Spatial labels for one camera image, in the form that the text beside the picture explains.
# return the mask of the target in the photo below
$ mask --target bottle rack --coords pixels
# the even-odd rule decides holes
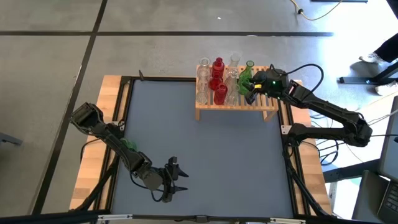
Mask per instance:
[[[239,66],[239,72],[242,72],[246,66]],[[226,70],[228,66],[225,66],[223,80],[226,80]],[[267,70],[268,66],[253,66],[252,73],[255,74],[260,70]],[[239,95],[239,103],[234,106],[230,105],[215,105],[213,103],[214,91],[208,90],[208,101],[207,104],[201,105],[195,102],[195,119],[200,120],[200,110],[243,110],[243,111],[260,111],[264,121],[269,121],[278,111],[278,103],[275,98],[269,98],[264,95],[257,95],[255,102],[252,105],[246,103],[243,95]]]

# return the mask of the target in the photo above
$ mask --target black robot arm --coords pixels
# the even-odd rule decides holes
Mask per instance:
[[[155,191],[163,185],[164,189],[160,190],[163,192],[161,201],[170,202],[175,192],[187,190],[185,187],[174,186],[178,176],[188,177],[179,168],[176,157],[171,157],[164,168],[152,167],[152,161],[144,153],[128,147],[127,139],[122,141],[123,132],[119,126],[104,123],[103,113],[96,105],[91,103],[81,105],[72,113],[71,123],[82,133],[93,135],[109,146],[122,159],[130,174],[143,181],[144,188]]]
[[[257,72],[249,83],[245,84],[249,93],[246,101],[253,103],[258,93],[277,98],[298,108],[308,108],[328,118],[340,122],[342,128],[314,128],[303,124],[293,124],[287,130],[286,138],[292,146],[298,146],[306,138],[341,140],[345,143],[364,147],[372,135],[372,129],[363,119],[362,114],[340,108],[316,97],[297,82],[288,80],[284,71],[267,69]]]

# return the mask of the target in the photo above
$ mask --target glass vase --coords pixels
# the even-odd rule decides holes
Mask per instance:
[[[217,86],[222,83],[221,73],[219,71],[213,72],[213,76],[210,78],[209,87],[211,90],[215,91]]]
[[[252,77],[252,73],[251,73],[251,69],[254,66],[254,62],[249,60],[246,62],[246,68],[243,70],[243,72],[241,72],[241,74],[239,75],[239,81],[238,81],[238,85],[239,85],[239,91],[238,93],[240,95],[245,95],[246,93],[249,92],[249,90],[244,87],[244,83],[249,83],[249,79]]]
[[[228,78],[225,80],[224,84],[228,87],[228,94],[232,89],[235,89],[235,86],[238,84],[238,69],[232,70],[229,73]]]
[[[228,94],[227,97],[225,98],[225,103],[227,105],[235,106],[239,104],[238,91],[239,91],[239,85],[232,86],[232,89],[228,89]]]
[[[214,104],[223,105],[227,92],[228,92],[227,86],[224,83],[219,84],[214,94],[214,99],[213,99]]]
[[[213,62],[213,71],[211,73],[211,76],[214,76],[215,72],[220,72],[221,73],[221,78],[224,75],[224,69],[225,69],[225,64],[223,62],[222,58],[217,58],[215,62]]]
[[[197,95],[195,97],[196,101],[205,105],[208,101],[208,82],[204,82],[204,80],[199,80],[197,84]]]
[[[231,75],[233,72],[239,73],[238,70],[238,63],[240,61],[241,57],[238,54],[232,54],[231,55],[231,62],[228,65],[228,69],[226,70],[226,76],[227,78]]]
[[[197,77],[199,79],[204,79],[207,82],[209,81],[209,77],[210,77],[210,59],[203,57],[199,60],[199,67],[197,70]]]

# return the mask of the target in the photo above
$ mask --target concrete floor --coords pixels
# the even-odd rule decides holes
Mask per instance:
[[[297,1],[310,17],[335,3]],[[2,0],[0,30],[92,30],[101,0]],[[335,32],[334,37],[97,37],[76,106],[95,102],[104,75],[195,76],[198,59],[242,55],[241,64],[273,63],[285,70],[317,63],[325,79],[321,98],[356,110],[378,96],[373,86],[340,85],[341,76],[375,76],[387,65],[366,65],[358,56],[372,52],[398,31],[385,0],[343,3],[324,19],[297,17],[289,0],[113,0],[101,31],[225,30]],[[0,216],[25,215],[45,169],[88,37],[0,36],[0,131],[24,140],[0,145]],[[311,88],[316,69],[291,75]],[[68,133],[44,212],[66,211],[86,136]]]

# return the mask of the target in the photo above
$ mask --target white sneaker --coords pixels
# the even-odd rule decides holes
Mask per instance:
[[[368,55],[360,56],[359,59],[367,63],[384,63],[385,61],[381,59],[376,53],[371,53]]]
[[[393,81],[385,85],[375,87],[376,92],[381,96],[387,96],[398,91],[398,83]]]

